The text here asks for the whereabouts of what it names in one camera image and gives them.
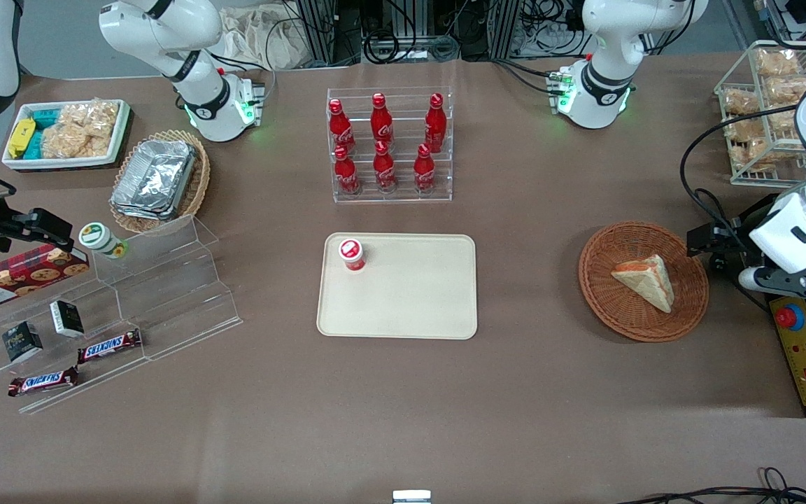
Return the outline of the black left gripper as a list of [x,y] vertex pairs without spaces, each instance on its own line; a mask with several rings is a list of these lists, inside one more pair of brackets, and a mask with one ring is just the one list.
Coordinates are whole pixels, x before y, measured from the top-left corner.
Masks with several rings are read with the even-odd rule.
[[716,217],[710,223],[686,233],[686,256],[713,254],[707,259],[707,269],[711,274],[726,271],[725,256],[730,254],[740,258],[761,257],[761,250],[751,240],[751,231],[761,221],[759,203],[730,219],[720,204],[714,204],[713,211]]

